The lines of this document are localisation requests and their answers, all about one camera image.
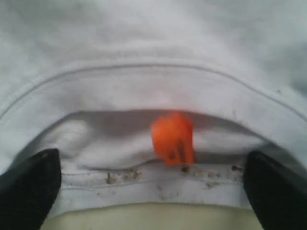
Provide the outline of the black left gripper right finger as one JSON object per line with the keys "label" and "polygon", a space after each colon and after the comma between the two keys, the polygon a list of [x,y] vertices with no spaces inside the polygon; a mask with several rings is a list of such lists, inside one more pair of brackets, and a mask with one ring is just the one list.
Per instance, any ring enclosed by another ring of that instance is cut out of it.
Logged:
{"label": "black left gripper right finger", "polygon": [[265,230],[307,228],[307,180],[260,151],[248,154],[243,187]]}

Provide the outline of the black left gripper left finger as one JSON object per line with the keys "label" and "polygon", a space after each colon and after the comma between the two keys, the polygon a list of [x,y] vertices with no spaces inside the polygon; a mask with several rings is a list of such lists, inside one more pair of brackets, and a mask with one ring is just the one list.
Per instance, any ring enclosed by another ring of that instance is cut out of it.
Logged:
{"label": "black left gripper left finger", "polygon": [[44,149],[0,176],[0,228],[38,230],[61,187],[57,149]]}

